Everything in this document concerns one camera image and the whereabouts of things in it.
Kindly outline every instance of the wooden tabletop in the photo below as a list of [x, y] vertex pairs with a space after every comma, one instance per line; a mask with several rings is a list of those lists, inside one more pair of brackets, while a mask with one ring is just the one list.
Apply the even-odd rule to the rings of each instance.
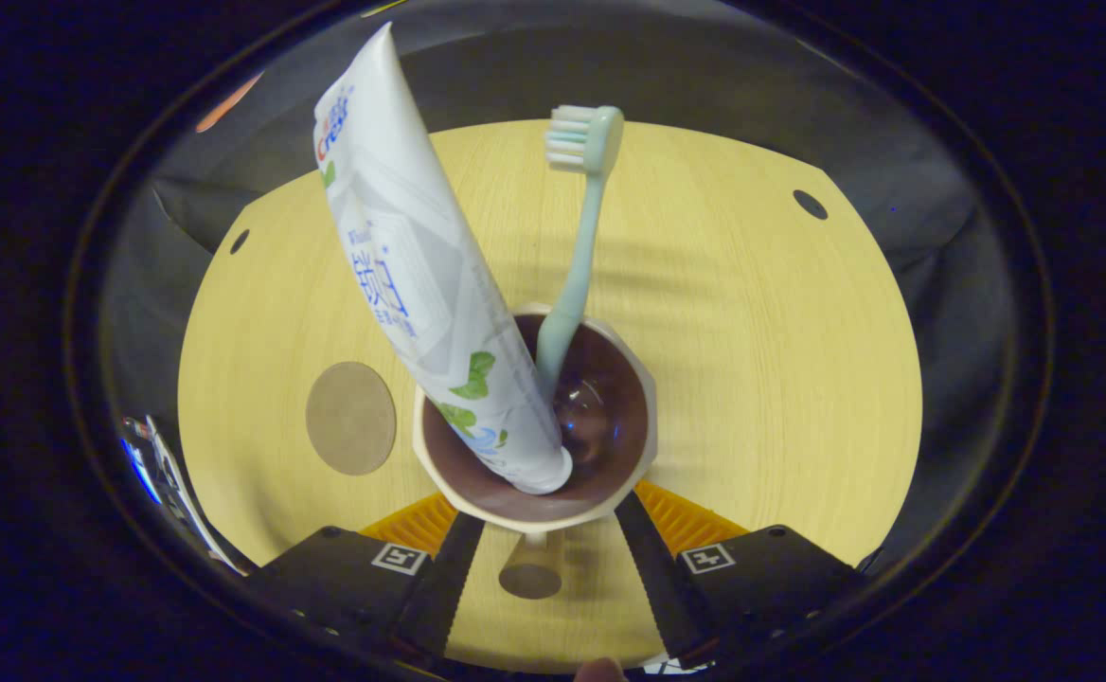
[[[583, 198], [583, 176], [545, 168], [545, 126], [431, 136], [513, 306], [556, 298]], [[807, 211], [822, 216], [815, 202], [825, 220]], [[886, 537], [916, 466], [919, 363], [886, 259], [826, 174], [627, 123], [587, 315], [657, 382], [651, 482], [748, 529], [786, 524], [848, 565]], [[333, 471], [306, 436], [310, 389], [342, 361], [375, 368], [398, 406], [390, 457], [367, 475]], [[320, 526], [358, 529], [435, 493], [411, 452], [414, 389], [368, 314], [319, 174], [247, 207], [195, 297], [178, 376], [181, 444], [208, 521], [263, 565]], [[566, 533], [552, 599], [498, 586], [517, 538], [495, 526], [481, 536], [450, 658], [566, 672], [661, 652], [615, 517]]]

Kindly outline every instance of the mint leaf graphic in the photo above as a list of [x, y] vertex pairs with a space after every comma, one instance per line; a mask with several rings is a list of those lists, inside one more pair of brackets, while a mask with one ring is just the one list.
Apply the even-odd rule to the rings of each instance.
[[325, 189], [330, 189], [330, 186], [332, 185], [333, 185], [333, 161], [330, 161], [326, 165], [326, 169], [322, 171], [322, 186], [325, 187]]
[[477, 416], [471, 412], [471, 410], [466, 410], [462, 407], [449, 406], [448, 402], [436, 402], [436, 407], [439, 409], [439, 413], [445, 416], [445, 420], [458, 429], [459, 432], [473, 438], [470, 432], [470, 427], [477, 424]]
[[490, 389], [484, 384], [484, 377], [490, 374], [492, 368], [493, 355], [478, 350], [478, 353], [470, 355], [470, 379], [466, 381], [465, 386], [450, 388], [450, 391], [466, 398], [466, 400], [480, 400], [489, 396]]

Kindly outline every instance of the cup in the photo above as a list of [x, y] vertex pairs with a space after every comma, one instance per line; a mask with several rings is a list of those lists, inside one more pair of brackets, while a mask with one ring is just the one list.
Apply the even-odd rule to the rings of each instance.
[[[541, 303], [513, 311], [529, 354], [536, 352], [536, 333], [549, 312]], [[477, 459], [422, 388], [415, 391], [414, 449], [453, 507], [525, 534], [509, 568], [522, 554], [549, 569], [559, 566], [557, 557], [534, 548], [549, 548], [547, 554], [562, 544], [545, 535], [613, 513], [649, 470], [658, 443], [655, 406], [654, 377], [644, 364], [614, 328], [587, 318], [570, 343], [553, 400], [574, 461], [565, 485], [545, 495], [519, 492]]]

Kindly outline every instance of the light blue toothbrush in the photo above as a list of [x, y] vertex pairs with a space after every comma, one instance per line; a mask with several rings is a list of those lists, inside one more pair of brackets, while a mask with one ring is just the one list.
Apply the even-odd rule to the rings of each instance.
[[591, 259], [596, 251], [596, 225], [604, 202], [604, 185], [613, 172], [622, 150], [625, 114], [617, 107], [571, 107], [563, 104], [553, 109], [553, 120], [544, 134], [544, 158], [550, 168], [587, 175], [587, 195], [583, 198], [583, 217], [578, 220], [578, 238], [574, 260], [565, 276], [562, 296], [541, 324], [536, 337], [536, 379], [541, 396], [552, 401], [557, 376], [562, 374], [570, 340], [583, 323], [591, 286]]

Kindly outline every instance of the toothbrush handle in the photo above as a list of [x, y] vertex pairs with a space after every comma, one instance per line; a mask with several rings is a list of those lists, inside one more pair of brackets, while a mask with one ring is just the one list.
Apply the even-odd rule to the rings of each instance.
[[583, 198], [583, 217], [578, 221], [578, 237], [574, 244], [574, 260], [570, 263], [570, 274], [562, 285], [562, 294], [556, 305], [541, 323], [536, 334], [536, 382], [540, 384], [544, 401], [552, 401], [557, 376], [562, 374], [570, 342], [583, 323], [583, 311], [587, 307], [587, 290], [591, 286], [591, 261], [596, 251], [596, 228], [604, 199], [604, 178], [587, 177], [587, 193]]

